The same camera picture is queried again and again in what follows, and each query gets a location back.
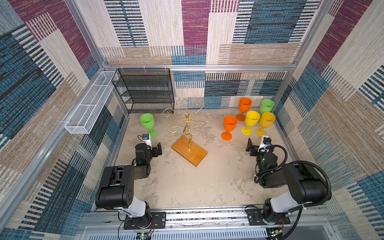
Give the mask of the orange wine glass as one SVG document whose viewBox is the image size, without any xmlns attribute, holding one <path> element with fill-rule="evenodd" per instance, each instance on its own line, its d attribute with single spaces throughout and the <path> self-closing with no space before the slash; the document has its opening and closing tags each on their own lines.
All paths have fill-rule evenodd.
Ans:
<svg viewBox="0 0 384 240">
<path fill-rule="evenodd" d="M 234 116 L 226 116 L 224 118 L 224 132 L 221 134 L 221 137 L 225 141 L 230 141 L 232 139 L 231 132 L 236 128 L 238 120 Z"/>
<path fill-rule="evenodd" d="M 241 98 L 240 101 L 239 101 L 239 110 L 240 110 L 240 114 L 236 115 L 236 119 L 240 122 L 244 122 L 245 121 L 245 118 L 246 116 L 244 115 L 244 113 L 246 113 L 252 106 L 252 100 L 249 99 L 249 98 Z"/>
</svg>

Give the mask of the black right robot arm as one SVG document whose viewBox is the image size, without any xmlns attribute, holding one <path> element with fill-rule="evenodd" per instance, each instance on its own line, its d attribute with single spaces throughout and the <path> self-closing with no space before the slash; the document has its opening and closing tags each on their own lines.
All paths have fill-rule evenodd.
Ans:
<svg viewBox="0 0 384 240">
<path fill-rule="evenodd" d="M 288 224 L 288 214 L 324 204 L 332 197 L 331 181 L 325 171 L 308 161 L 288 162 L 288 152 L 263 136 L 260 145 L 248 140 L 246 152 L 257 164 L 255 184 L 264 189 L 287 186 L 283 194 L 265 200 L 263 207 L 245 207 L 251 226 Z"/>
</svg>

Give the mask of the yellow wine glass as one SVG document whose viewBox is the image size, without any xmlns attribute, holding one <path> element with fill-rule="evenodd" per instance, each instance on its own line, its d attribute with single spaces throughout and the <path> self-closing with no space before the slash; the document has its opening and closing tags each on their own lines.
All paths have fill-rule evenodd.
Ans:
<svg viewBox="0 0 384 240">
<path fill-rule="evenodd" d="M 255 130 L 255 134 L 259 137 L 266 135 L 266 128 L 269 128 L 276 120 L 276 116 L 273 113 L 265 112 L 260 118 L 261 127 Z"/>
<path fill-rule="evenodd" d="M 246 126 L 241 129 L 241 132 L 243 135 L 249 136 L 252 134 L 252 129 L 251 127 L 255 126 L 259 119 L 260 119 L 260 114 L 256 111 L 248 111 L 245 119 L 245 124 Z"/>
</svg>

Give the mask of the yellow back wine glass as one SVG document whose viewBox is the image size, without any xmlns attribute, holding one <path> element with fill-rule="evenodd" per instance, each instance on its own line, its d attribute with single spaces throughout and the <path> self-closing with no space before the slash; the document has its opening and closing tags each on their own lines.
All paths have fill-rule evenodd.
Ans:
<svg viewBox="0 0 384 240">
<path fill-rule="evenodd" d="M 241 132 L 243 135 L 249 136 L 252 134 L 252 129 L 251 127 L 255 126 L 259 119 L 260 119 L 260 114 L 256 111 L 248 111 L 245 119 L 245 124 L 246 126 L 241 129 Z"/>
</svg>

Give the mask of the gold wire wine glass rack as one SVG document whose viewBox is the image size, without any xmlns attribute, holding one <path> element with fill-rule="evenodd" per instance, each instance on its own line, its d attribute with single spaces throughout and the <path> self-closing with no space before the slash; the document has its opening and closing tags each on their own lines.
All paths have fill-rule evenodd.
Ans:
<svg viewBox="0 0 384 240">
<path fill-rule="evenodd" d="M 184 124 L 183 128 L 183 136 L 180 137 L 172 146 L 172 150 L 181 155 L 184 159 L 189 161 L 192 165 L 197 167 L 201 161 L 206 157 L 208 151 L 204 150 L 198 144 L 193 142 L 193 137 L 197 136 L 201 133 L 201 127 L 194 126 L 192 127 L 192 123 L 210 123 L 214 120 L 214 116 L 210 113 L 205 113 L 205 120 L 197 120 L 195 119 L 195 115 L 197 115 L 204 107 L 205 102 L 202 100 L 195 101 L 195 105 L 198 107 L 198 110 L 194 113 L 190 113 L 187 110 L 186 113 L 181 114 L 172 108 L 167 108 L 163 110 L 162 116 L 165 118 L 169 118 L 172 114 L 177 114 L 180 117 L 180 120 L 174 123 L 170 123 L 167 126 L 167 131 L 175 134 L 179 131 L 179 123 Z"/>
</svg>

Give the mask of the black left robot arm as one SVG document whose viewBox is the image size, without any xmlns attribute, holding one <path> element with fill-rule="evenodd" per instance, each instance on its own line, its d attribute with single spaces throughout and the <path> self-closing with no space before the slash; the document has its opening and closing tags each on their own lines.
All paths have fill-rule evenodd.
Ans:
<svg viewBox="0 0 384 240">
<path fill-rule="evenodd" d="M 106 167 L 102 174 L 95 204 L 98 209 L 117 210 L 126 216 L 121 221 L 125 230 L 155 230 L 166 226 L 166 213 L 152 213 L 147 202 L 134 196 L 134 181 L 146 179 L 151 172 L 151 161 L 162 155 L 160 143 L 150 147 L 145 143 L 135 146 L 136 158 L 131 165 Z"/>
</svg>

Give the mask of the yellow front wine glass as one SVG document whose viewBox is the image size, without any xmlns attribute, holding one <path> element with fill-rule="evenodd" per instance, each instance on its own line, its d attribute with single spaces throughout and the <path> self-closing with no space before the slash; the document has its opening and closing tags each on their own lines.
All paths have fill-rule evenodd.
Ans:
<svg viewBox="0 0 384 240">
<path fill-rule="evenodd" d="M 269 128 L 276 120 L 276 116 L 273 113 L 265 112 L 260 118 L 261 127 L 255 130 L 255 134 L 259 137 L 266 135 L 266 128 Z"/>
</svg>

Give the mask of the green wine glass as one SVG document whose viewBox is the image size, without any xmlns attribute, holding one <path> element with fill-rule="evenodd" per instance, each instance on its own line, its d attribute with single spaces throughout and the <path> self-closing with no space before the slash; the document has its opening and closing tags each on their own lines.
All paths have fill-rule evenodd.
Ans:
<svg viewBox="0 0 384 240">
<path fill-rule="evenodd" d="M 148 134 L 151 138 L 155 138 L 158 135 L 157 130 L 154 129 L 155 127 L 155 119 L 152 114 L 143 114 L 140 117 L 140 121 L 145 129 L 148 130 Z"/>
<path fill-rule="evenodd" d="M 261 115 L 263 113 L 270 113 L 274 107 L 275 107 L 275 103 L 272 100 L 269 100 L 269 99 L 262 100 L 261 105 L 260 105 Z"/>
</svg>

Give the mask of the orange back wine glass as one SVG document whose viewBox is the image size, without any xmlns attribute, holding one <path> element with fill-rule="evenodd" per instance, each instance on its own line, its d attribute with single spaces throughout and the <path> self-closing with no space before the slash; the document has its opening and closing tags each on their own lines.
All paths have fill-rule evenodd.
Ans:
<svg viewBox="0 0 384 240">
<path fill-rule="evenodd" d="M 224 118 L 224 132 L 221 134 L 221 137 L 225 141 L 230 141 L 232 139 L 231 132 L 236 128 L 238 120 L 234 116 L 226 116 Z"/>
</svg>

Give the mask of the orange front wine glass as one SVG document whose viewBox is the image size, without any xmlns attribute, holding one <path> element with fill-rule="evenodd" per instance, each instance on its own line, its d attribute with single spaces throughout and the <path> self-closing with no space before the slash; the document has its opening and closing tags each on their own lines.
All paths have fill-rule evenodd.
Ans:
<svg viewBox="0 0 384 240">
<path fill-rule="evenodd" d="M 241 98 L 240 101 L 239 101 L 239 110 L 240 110 L 240 114 L 236 115 L 236 119 L 240 122 L 244 122 L 245 121 L 245 118 L 246 116 L 244 115 L 244 113 L 246 113 L 252 106 L 252 100 L 249 99 L 249 98 Z"/>
</svg>

